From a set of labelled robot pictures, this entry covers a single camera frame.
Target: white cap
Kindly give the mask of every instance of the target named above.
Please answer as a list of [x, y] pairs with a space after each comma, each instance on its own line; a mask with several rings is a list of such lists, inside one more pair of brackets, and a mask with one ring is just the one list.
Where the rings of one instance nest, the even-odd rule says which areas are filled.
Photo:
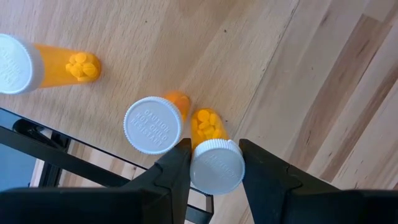
[[40, 87], [44, 64], [33, 44], [0, 34], [0, 93], [26, 93]]
[[193, 153], [190, 175], [194, 186], [202, 192], [227, 194], [243, 180], [242, 151], [232, 140], [204, 141]]
[[150, 96], [135, 102], [124, 117], [129, 142], [146, 154], [169, 151], [180, 140], [182, 115], [169, 100]]

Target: child-resistant cap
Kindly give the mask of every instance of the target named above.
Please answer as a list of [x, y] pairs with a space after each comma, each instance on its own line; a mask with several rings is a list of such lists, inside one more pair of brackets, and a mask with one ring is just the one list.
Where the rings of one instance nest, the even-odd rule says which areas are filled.
[[238, 187], [243, 180], [244, 170], [242, 151], [235, 142], [210, 139], [195, 149], [190, 175], [198, 190], [220, 195]]
[[40, 87], [44, 65], [33, 44], [0, 34], [0, 93], [26, 93]]

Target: prescription bottle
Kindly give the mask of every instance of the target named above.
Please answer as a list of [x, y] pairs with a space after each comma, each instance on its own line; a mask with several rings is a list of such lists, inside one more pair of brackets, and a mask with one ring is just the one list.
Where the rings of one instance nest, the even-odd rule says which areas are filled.
[[146, 154], [169, 151], [181, 138], [190, 105], [189, 97], [180, 91], [135, 102], [124, 117], [127, 140]]
[[100, 71], [100, 61], [93, 54], [0, 34], [0, 93], [92, 82]]
[[226, 194], [244, 177], [244, 159], [239, 146], [230, 140], [220, 116], [210, 108], [191, 118], [193, 156], [191, 181], [204, 193]]

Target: translucent orange plastic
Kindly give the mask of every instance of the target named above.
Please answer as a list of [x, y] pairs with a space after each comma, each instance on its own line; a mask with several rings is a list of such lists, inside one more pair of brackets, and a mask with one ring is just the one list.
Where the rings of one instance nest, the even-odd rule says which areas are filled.
[[42, 88], [95, 81], [101, 72], [100, 61], [90, 53], [35, 44], [44, 62]]
[[191, 107], [191, 101], [187, 95], [175, 90], [168, 92], [163, 98], [169, 100], [178, 108], [184, 121], [187, 119]]
[[228, 133], [217, 112], [210, 108], [194, 112], [191, 120], [192, 149], [210, 139], [229, 140]]

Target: orange pill bottle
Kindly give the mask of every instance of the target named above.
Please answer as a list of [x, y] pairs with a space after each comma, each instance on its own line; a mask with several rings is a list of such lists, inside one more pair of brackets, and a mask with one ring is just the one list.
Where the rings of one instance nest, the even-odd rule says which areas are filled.
[[230, 140], [217, 112], [210, 108], [194, 112], [191, 134], [190, 176], [194, 186], [212, 195], [226, 194], [238, 187], [245, 171], [242, 151]]
[[91, 53], [31, 44], [0, 34], [0, 93], [95, 81], [100, 61]]
[[127, 140], [146, 154], [171, 150], [181, 139], [190, 107], [189, 97], [181, 91], [171, 91], [162, 97], [149, 96], [135, 102], [124, 117]]

